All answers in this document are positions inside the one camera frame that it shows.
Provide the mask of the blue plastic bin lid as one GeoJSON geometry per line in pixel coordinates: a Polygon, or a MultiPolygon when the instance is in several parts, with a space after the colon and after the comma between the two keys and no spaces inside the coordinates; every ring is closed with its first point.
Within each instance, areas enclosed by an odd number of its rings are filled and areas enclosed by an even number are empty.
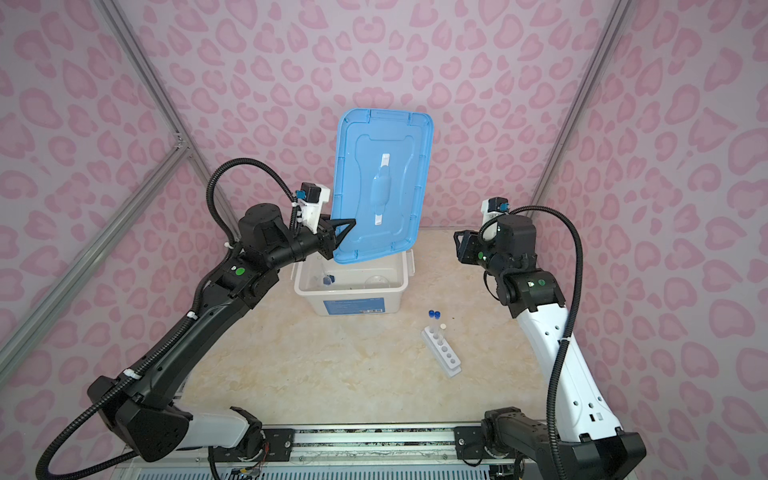
{"type": "Polygon", "coordinates": [[[355,108],[337,131],[331,216],[356,221],[334,252],[342,265],[412,248],[430,168],[434,122],[426,113],[355,108]]]}

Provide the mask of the clear glass petri dish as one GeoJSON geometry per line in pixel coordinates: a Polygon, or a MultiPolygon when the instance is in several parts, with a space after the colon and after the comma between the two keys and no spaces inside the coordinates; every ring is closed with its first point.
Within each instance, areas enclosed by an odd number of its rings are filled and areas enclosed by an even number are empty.
{"type": "Polygon", "coordinates": [[[390,288],[390,281],[382,275],[373,275],[364,282],[366,289],[386,289],[390,288]]]}

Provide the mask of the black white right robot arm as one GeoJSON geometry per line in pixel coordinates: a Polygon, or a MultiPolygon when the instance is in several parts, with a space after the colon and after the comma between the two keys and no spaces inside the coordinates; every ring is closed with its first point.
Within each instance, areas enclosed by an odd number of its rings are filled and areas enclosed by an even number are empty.
{"type": "Polygon", "coordinates": [[[544,479],[626,478],[646,447],[597,387],[573,337],[579,300],[566,300],[555,277],[538,266],[532,219],[501,214],[453,239],[460,263],[495,280],[499,303],[525,334],[547,382],[544,420],[517,407],[486,412],[480,453],[512,459],[515,476],[529,459],[544,479]]]}

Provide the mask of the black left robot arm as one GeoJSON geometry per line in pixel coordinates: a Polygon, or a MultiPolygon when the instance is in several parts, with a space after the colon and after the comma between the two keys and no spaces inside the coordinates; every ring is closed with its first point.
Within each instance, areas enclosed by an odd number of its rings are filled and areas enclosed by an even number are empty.
{"type": "Polygon", "coordinates": [[[148,462],[208,447],[230,449],[244,460],[260,456],[266,437],[253,414],[241,407],[193,413],[174,396],[215,342],[278,283],[282,268],[314,253],[332,258],[355,224],[321,215],[316,228],[292,232],[278,206],[249,208],[239,221],[240,241],[203,281],[192,314],[132,365],[125,376],[130,386],[104,406],[100,415],[109,430],[148,462]]]}

